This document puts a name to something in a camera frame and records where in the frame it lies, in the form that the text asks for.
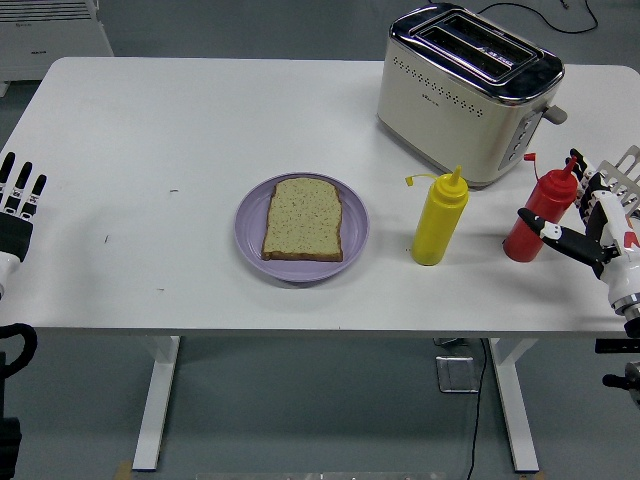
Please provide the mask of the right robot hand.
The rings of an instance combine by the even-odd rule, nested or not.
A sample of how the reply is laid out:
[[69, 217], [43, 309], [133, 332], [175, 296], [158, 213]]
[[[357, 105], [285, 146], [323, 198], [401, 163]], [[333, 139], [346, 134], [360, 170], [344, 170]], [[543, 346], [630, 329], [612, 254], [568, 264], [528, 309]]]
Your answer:
[[585, 226], [583, 233], [563, 227], [541, 209], [518, 210], [519, 223], [536, 241], [592, 268], [609, 289], [608, 301], [618, 315], [639, 306], [639, 180], [628, 174], [639, 166], [639, 148], [629, 147], [615, 164], [594, 167], [571, 149], [563, 179], [577, 181], [573, 201]]

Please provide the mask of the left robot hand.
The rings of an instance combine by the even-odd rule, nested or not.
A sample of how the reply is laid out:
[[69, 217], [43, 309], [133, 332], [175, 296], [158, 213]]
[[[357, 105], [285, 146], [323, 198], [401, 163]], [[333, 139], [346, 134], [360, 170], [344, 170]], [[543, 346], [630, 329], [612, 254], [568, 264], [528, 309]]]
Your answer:
[[9, 177], [16, 160], [8, 152], [1, 164], [1, 298], [4, 298], [8, 278], [25, 260], [33, 233], [33, 217], [47, 182], [40, 174], [31, 191], [23, 198], [33, 165], [25, 162], [11, 188]]

